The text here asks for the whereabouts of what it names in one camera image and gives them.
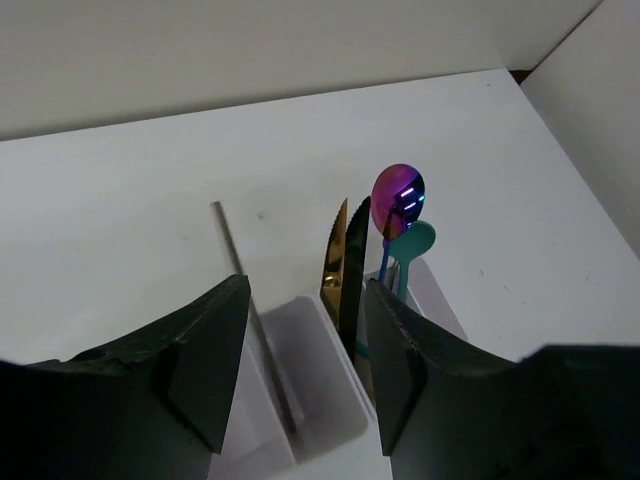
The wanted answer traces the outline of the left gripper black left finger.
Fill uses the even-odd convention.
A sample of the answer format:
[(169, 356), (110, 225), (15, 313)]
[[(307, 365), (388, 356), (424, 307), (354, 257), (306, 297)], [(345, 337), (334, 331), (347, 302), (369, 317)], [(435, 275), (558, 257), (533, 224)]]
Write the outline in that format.
[(224, 443), (249, 280), (68, 361), (1, 365), (5, 479), (204, 479)]

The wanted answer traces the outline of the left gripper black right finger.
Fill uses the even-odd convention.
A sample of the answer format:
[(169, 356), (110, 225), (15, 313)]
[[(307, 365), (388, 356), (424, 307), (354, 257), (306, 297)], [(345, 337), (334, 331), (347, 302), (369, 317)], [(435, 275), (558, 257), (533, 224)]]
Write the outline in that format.
[(397, 479), (635, 479), (639, 350), (549, 345), (512, 362), (364, 294), (382, 452)]

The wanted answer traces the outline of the teal knife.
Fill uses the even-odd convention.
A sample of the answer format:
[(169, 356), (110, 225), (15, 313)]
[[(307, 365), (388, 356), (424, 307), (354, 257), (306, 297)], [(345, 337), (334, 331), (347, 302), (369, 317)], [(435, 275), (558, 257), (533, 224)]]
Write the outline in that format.
[(370, 350), (368, 345), (360, 339), (357, 339), (355, 342), (355, 351), (356, 354), (361, 356), (362, 358), (369, 359), (370, 358)]

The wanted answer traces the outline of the gold knife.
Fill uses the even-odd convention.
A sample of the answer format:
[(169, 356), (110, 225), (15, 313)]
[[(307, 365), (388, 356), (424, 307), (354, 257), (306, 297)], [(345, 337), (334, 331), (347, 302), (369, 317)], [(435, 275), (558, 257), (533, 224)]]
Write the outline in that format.
[(339, 329), (340, 303), (346, 249), (348, 199), (345, 198), (334, 219), (326, 247), (320, 299), (336, 329)]

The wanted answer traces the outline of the teal spoon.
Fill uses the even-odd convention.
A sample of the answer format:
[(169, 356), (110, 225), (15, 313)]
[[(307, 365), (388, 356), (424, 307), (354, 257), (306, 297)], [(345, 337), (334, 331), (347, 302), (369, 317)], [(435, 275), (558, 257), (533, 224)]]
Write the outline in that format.
[(406, 302), (411, 262), (424, 255), (436, 241), (435, 228), (426, 221), (418, 220), (411, 228), (390, 244), (390, 256), (398, 263), (397, 297)]

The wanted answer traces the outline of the black knife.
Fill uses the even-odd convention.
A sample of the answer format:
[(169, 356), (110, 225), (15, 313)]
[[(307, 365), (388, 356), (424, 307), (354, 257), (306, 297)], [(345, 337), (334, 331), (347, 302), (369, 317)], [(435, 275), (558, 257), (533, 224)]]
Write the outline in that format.
[(339, 336), (350, 361), (356, 352), (357, 324), (368, 237), (371, 197), (354, 212), (346, 230)]

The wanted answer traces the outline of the iridescent rainbow spoon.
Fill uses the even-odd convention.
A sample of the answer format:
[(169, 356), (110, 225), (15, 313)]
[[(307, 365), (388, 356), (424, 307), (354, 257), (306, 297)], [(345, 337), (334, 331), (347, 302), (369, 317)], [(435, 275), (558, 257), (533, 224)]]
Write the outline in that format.
[(391, 242), (407, 232), (418, 220), (426, 199), (420, 172), (408, 164), (394, 164), (377, 177), (371, 193), (371, 218), (383, 237), (383, 255), (378, 273), (386, 276)]

